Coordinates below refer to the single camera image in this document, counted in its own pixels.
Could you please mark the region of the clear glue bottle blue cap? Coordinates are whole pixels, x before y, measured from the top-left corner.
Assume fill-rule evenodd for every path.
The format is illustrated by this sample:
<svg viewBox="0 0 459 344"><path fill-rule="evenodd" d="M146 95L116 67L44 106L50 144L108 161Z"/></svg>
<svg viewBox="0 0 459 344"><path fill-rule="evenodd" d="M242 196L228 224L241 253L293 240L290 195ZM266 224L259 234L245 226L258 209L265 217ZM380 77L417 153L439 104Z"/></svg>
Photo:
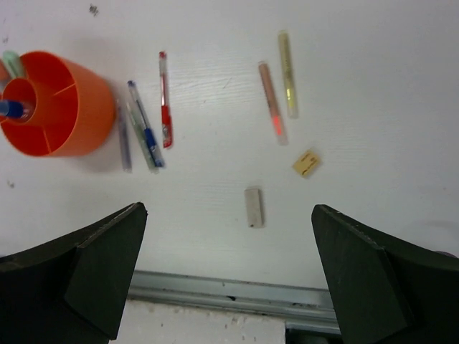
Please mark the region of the clear glue bottle blue cap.
<svg viewBox="0 0 459 344"><path fill-rule="evenodd" d="M34 106L27 102L2 100L0 103L1 116L15 120L26 120L34 112Z"/></svg>

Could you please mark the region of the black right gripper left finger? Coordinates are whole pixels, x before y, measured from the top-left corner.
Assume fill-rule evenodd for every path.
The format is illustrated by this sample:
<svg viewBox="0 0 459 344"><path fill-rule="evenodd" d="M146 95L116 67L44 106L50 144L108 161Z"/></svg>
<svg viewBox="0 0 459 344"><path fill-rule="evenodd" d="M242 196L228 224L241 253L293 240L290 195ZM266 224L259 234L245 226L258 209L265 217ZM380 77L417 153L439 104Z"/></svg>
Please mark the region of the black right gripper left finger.
<svg viewBox="0 0 459 344"><path fill-rule="evenodd" d="M1 258L2 343L116 340L148 212L131 204Z"/></svg>

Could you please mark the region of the green highlighter marker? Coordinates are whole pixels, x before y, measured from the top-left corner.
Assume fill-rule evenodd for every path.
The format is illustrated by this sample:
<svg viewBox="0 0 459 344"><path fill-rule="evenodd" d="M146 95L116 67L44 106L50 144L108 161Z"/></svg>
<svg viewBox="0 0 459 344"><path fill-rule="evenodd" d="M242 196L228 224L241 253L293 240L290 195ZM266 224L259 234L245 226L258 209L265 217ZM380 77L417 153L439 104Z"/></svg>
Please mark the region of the green highlighter marker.
<svg viewBox="0 0 459 344"><path fill-rule="evenodd" d="M22 64L20 56L11 50L6 50L3 52L1 61L6 68L10 78L24 78L26 77L26 72L24 65Z"/></svg>

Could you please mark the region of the orange highlighter marker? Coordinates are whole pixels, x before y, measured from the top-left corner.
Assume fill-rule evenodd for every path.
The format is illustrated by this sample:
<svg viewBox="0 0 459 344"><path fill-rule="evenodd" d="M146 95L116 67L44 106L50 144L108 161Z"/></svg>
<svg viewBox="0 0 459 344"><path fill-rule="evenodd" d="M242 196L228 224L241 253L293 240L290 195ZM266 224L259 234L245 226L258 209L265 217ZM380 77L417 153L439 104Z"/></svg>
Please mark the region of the orange highlighter marker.
<svg viewBox="0 0 459 344"><path fill-rule="evenodd" d="M4 63L0 61L0 82L5 83L8 82L10 79L9 73L4 66Z"/></svg>

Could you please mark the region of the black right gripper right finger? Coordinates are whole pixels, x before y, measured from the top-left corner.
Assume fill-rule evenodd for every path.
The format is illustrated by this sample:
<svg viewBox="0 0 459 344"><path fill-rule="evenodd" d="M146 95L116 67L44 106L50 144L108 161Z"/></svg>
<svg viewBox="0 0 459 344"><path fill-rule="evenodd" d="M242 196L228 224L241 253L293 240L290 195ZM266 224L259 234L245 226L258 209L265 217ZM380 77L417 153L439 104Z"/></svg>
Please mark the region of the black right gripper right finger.
<svg viewBox="0 0 459 344"><path fill-rule="evenodd" d="M344 343L458 342L458 258L325 204L311 222Z"/></svg>

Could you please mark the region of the slim orange highlighter pen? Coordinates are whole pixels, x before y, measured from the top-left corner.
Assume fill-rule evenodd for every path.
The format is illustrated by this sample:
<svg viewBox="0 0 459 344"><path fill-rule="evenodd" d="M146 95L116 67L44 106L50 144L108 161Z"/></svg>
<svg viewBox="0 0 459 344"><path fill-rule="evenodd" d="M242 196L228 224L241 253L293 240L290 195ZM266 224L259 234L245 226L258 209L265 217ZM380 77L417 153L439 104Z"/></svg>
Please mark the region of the slim orange highlighter pen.
<svg viewBox="0 0 459 344"><path fill-rule="evenodd" d="M273 86L273 81L272 81L271 74L270 74L270 68L266 62L261 61L258 64L258 70L260 73L262 86L265 92L275 136L280 145L287 145L288 144L287 133L285 130L281 112L279 110L278 101L277 101L275 89Z"/></svg>

